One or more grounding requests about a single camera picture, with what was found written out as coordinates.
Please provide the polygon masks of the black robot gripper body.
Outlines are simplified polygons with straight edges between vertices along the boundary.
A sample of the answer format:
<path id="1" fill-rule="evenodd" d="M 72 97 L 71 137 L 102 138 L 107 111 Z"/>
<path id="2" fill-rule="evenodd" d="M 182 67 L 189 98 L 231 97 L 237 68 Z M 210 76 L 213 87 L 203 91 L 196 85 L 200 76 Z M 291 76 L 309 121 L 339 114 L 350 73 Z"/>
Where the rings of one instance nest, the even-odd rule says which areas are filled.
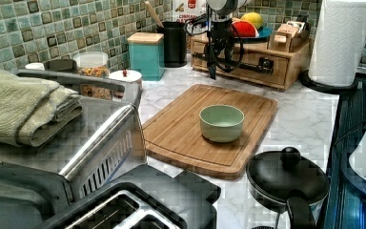
<path id="1" fill-rule="evenodd" d="M 211 22 L 211 45 L 213 48 L 231 48 L 234 45 L 233 21 Z"/>

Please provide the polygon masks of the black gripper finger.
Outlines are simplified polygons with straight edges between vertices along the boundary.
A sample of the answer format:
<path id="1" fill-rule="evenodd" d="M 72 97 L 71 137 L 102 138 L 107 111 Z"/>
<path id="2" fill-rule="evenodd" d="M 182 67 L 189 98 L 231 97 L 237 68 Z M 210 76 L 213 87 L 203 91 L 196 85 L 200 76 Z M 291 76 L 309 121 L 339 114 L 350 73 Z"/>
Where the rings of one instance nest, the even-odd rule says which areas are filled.
<path id="1" fill-rule="evenodd" d="M 224 50 L 225 72 L 229 73 L 233 70 L 233 51 L 234 45 L 227 44 Z"/>
<path id="2" fill-rule="evenodd" d="M 211 46 L 208 46 L 207 55 L 208 55 L 207 66 L 210 73 L 210 78 L 216 80 L 216 68 L 214 64 L 214 56 Z"/>

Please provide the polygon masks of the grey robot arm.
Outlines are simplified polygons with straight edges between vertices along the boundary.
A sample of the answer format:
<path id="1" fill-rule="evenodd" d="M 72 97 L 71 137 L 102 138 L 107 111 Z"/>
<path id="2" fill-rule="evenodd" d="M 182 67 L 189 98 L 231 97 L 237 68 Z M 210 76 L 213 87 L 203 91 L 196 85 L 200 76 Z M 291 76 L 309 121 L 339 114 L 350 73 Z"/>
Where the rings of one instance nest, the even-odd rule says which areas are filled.
<path id="1" fill-rule="evenodd" d="M 247 0 L 206 0 L 208 43 L 204 52 L 211 79 L 216 79 L 216 68 L 229 73 L 241 64 L 244 50 L 241 38 L 238 36 L 240 56 L 236 63 L 232 61 L 235 45 L 234 34 L 237 32 L 232 23 L 233 12 L 246 2 Z"/>

